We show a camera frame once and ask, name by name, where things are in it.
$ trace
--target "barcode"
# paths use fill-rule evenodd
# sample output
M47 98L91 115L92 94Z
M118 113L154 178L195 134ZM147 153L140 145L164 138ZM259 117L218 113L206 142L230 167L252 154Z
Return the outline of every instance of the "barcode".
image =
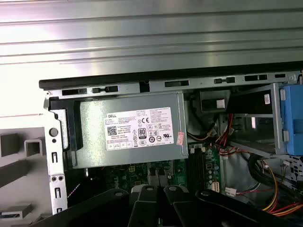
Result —
M107 132L109 136L115 136L117 135L117 127L116 126L107 127Z

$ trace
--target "qr code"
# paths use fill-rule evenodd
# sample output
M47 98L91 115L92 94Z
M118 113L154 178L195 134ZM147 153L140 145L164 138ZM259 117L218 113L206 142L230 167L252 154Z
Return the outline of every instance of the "qr code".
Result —
M270 97L269 97L269 94L264 95L264 101L265 101L265 105L270 104Z
M107 132L109 136L115 136L117 135L117 127L116 126L107 127Z

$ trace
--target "corrugated metal surface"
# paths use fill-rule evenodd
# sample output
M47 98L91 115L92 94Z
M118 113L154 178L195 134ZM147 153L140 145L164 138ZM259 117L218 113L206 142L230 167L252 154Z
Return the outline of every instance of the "corrugated metal surface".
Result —
M0 43L2 83L30 89L39 79L300 61L303 1L0 0Z

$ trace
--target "green circuit board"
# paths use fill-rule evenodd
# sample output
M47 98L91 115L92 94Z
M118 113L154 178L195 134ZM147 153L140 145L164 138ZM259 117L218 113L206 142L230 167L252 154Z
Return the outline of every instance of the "green circuit board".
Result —
M194 154L200 157L201 163L199 170L202 172L201 185L205 189L213 189L213 186L219 186L221 191L220 177L220 157L215 146L207 146L205 143L193 143L188 145L189 150L194 149Z
M205 188L212 189L213 182L220 183L220 157L216 147L209 147L205 152Z
M186 166L183 159L107 166L102 172L107 189L121 188L130 192L135 185L149 184L149 169L158 170L161 175L166 176L169 185L187 185Z

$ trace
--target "white label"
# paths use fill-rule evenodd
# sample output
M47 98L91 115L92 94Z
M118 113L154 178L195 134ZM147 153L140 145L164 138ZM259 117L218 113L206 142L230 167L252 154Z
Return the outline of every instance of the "white label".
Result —
M265 101L265 105L270 104L269 94L264 95L264 101Z
M174 143L170 107L108 113L104 127L107 150Z
M225 108L225 100L217 100L217 109L224 109Z
M286 165L286 166L289 166L289 165L290 165L290 163L287 162L286 160L283 161L283 164Z

